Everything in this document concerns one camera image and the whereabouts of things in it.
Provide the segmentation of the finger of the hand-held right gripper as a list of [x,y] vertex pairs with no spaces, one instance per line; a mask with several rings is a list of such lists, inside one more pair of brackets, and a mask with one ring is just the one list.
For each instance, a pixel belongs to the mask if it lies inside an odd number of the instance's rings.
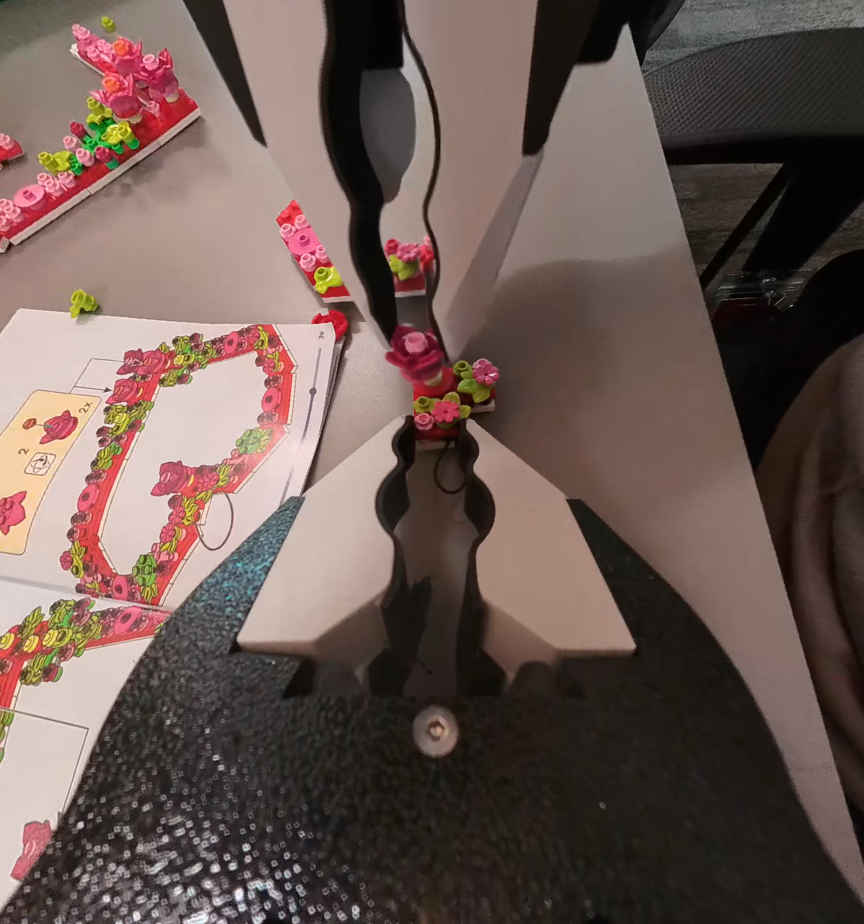
[[272,160],[382,343],[397,324],[360,119],[370,4],[224,3]]
[[431,308],[451,358],[484,325],[541,163],[522,152],[536,9],[529,1],[405,3],[433,103]]

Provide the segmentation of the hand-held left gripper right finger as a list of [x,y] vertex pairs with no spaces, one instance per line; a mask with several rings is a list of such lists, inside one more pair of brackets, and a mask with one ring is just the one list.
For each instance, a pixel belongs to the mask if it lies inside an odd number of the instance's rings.
[[475,422],[472,475],[493,501],[475,554],[481,648],[514,680],[525,664],[629,657],[636,643],[566,495]]

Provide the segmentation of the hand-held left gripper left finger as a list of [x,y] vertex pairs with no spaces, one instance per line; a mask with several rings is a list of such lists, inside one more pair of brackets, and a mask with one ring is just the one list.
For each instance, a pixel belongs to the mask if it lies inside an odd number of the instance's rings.
[[404,683],[414,595],[396,527],[409,510],[414,419],[395,419],[302,497],[238,634],[241,650]]

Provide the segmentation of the small red lego flower block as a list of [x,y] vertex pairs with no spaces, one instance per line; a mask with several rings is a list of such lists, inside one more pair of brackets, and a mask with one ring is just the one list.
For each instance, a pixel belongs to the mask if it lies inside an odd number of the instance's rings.
[[488,359],[459,360],[445,365],[438,377],[413,382],[413,417],[420,441],[445,441],[455,437],[459,424],[472,415],[496,409],[496,386],[500,369]]

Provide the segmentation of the magenta lego rose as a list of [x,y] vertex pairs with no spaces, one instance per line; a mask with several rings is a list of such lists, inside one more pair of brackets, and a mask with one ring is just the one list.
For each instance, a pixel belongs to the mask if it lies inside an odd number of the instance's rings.
[[453,370],[438,338],[430,331],[397,325],[385,360],[414,388],[415,397],[442,398],[452,391]]

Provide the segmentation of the long red lego flower section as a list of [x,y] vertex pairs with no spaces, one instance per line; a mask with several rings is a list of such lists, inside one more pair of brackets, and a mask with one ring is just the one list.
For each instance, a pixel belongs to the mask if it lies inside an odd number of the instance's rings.
[[70,54],[101,77],[83,122],[62,148],[36,156],[34,181],[0,197],[0,253],[98,195],[197,121],[200,110],[175,74],[172,53],[74,23]]

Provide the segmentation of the angled red lego flower section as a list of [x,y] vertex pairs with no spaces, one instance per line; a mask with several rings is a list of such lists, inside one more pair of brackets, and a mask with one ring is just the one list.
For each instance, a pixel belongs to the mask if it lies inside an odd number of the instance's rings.
[[280,237],[316,294],[327,304],[351,300],[339,271],[297,201],[277,215]]

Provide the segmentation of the tiny red lego flower piece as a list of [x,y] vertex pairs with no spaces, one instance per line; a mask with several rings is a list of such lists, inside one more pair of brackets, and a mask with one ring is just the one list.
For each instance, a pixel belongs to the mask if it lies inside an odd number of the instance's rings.
[[419,242],[391,238],[384,245],[384,253],[392,272],[395,296],[425,295],[436,272],[431,238],[426,235]]

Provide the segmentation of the lego instruction booklet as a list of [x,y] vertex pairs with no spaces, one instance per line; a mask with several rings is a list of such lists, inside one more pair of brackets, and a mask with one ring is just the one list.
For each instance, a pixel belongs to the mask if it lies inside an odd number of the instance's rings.
[[171,611],[303,491],[340,351],[327,322],[0,334],[0,911]]

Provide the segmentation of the black mesh chair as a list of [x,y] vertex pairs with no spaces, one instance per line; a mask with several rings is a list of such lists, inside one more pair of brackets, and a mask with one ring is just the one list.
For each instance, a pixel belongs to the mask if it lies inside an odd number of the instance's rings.
[[735,41],[646,77],[671,166],[778,165],[700,275],[714,282],[771,206],[742,271],[785,278],[864,202],[864,28]]

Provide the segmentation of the person's beige clothed leg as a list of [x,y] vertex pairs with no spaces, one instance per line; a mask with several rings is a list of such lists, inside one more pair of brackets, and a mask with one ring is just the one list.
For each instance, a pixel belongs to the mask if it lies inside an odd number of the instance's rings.
[[802,387],[756,480],[842,788],[864,815],[864,334]]

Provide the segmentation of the clear plastic bag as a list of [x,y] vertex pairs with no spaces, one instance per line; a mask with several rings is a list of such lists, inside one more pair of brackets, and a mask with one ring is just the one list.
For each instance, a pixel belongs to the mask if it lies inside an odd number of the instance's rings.
[[716,315],[730,309],[786,311],[800,299],[809,279],[807,272],[782,277],[767,271],[727,273],[708,298],[710,313]]

